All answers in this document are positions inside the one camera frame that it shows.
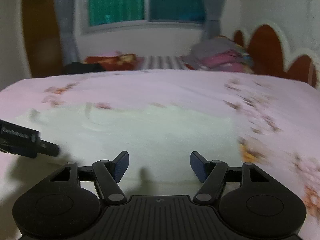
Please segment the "window with green glass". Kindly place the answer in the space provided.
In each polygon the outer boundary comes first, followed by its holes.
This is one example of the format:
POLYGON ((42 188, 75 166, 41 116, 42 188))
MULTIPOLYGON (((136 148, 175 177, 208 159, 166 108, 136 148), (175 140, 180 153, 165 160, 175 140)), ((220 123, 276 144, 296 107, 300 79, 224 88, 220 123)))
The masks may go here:
POLYGON ((85 33, 121 28, 197 28, 204 23, 202 0, 81 0, 85 33))

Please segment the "stack of folded clothes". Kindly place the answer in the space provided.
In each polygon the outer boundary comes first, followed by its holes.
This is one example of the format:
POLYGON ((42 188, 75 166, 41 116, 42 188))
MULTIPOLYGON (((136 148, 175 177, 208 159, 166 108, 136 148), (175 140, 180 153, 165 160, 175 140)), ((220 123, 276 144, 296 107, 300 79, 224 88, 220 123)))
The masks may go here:
POLYGON ((253 60, 249 53, 224 36, 195 44, 181 60, 191 70, 253 73, 253 60))

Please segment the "brown wooden door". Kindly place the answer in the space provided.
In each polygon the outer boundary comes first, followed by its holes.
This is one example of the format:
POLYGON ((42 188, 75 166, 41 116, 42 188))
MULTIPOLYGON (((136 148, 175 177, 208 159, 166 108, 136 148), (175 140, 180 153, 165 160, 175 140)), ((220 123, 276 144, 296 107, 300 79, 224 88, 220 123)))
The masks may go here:
POLYGON ((22 0, 22 24, 32 77, 61 75, 63 63, 54 0, 22 0))

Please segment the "pink floral bed sheet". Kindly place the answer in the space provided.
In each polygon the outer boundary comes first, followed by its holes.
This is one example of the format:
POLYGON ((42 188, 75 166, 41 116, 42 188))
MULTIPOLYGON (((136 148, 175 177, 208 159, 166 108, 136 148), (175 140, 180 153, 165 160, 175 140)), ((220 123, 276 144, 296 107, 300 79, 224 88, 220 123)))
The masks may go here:
MULTIPOLYGON (((319 239, 319 91, 310 85, 271 76, 191 70, 26 79, 1 91, 1 119, 17 124, 16 118, 32 109, 42 112, 87 103, 116 110, 177 106, 230 118, 242 163, 257 164, 302 198, 308 214, 300 236, 319 239)), ((1 154, 1 239, 20 237, 11 214, 15 200, 70 161, 55 163, 48 158, 1 154)), ((193 195, 199 186, 196 177, 191 182, 163 183, 147 180, 145 172, 140 180, 124 176, 120 182, 128 196, 193 195)))

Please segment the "pale green long-sleeve shirt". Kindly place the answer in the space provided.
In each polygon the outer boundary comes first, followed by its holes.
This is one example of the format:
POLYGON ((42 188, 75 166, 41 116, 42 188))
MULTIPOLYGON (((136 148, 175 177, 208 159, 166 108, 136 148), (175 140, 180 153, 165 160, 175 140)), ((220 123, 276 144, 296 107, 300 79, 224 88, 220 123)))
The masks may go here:
POLYGON ((16 122, 60 146, 60 155, 48 158, 55 163, 70 160, 86 166, 128 152, 128 180, 140 180, 145 172, 149 181, 191 182, 195 177, 189 158, 194 151, 231 166, 242 163, 230 118, 177 106, 116 110, 87 103, 42 112, 32 109, 16 122))

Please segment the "red heart-shaped headboard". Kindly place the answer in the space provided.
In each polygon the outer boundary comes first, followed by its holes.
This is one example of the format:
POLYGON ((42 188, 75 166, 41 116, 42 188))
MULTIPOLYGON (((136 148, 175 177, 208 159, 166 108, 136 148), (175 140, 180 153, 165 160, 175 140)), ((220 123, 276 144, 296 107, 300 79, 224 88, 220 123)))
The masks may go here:
POLYGON ((291 50, 285 33, 275 23, 263 22, 251 34, 239 28, 233 41, 248 52, 255 74, 302 81, 319 90, 319 56, 310 48, 291 50))

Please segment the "grey striped pillow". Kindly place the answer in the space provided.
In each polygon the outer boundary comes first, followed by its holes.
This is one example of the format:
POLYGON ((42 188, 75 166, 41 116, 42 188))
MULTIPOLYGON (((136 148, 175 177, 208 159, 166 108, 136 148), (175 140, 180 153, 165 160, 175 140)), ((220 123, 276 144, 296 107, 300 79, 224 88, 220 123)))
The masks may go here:
POLYGON ((180 69, 189 70, 178 56, 145 56, 139 57, 136 70, 180 69))

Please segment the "grey right curtain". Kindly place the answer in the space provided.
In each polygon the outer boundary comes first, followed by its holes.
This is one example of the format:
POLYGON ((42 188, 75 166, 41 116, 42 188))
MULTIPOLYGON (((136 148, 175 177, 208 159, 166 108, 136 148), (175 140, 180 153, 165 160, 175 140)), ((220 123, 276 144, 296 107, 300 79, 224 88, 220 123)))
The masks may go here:
POLYGON ((225 0, 202 0, 205 20, 201 41, 209 40, 220 35, 220 18, 225 0))

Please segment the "grey curtain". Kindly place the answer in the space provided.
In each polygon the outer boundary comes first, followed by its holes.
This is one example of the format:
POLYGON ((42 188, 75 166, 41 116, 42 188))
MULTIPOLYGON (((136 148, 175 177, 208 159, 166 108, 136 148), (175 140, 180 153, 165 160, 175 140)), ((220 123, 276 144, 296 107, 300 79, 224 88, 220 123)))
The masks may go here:
POLYGON ((62 61, 66 66, 80 59, 74 37, 75 0, 54 0, 54 8, 60 33, 62 61))
POLYGON ((225 0, 202 0, 205 20, 201 41, 209 40, 220 35, 220 18, 225 0))

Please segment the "grey left curtain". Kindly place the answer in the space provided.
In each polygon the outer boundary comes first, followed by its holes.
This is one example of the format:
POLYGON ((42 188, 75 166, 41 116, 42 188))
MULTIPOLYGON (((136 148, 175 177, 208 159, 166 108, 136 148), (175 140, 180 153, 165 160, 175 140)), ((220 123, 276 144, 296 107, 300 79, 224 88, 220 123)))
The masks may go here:
POLYGON ((54 8, 60 33, 62 61, 66 66, 80 59, 74 37, 75 0, 54 0, 54 8))

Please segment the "black cloth item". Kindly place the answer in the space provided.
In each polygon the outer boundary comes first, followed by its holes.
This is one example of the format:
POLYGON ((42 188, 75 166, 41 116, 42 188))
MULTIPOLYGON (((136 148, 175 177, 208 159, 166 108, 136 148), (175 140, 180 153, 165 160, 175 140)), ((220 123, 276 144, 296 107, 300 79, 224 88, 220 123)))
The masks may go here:
POLYGON ((64 74, 76 75, 76 74, 88 74, 105 72, 105 69, 99 64, 86 64, 81 62, 73 62, 65 66, 64 74))

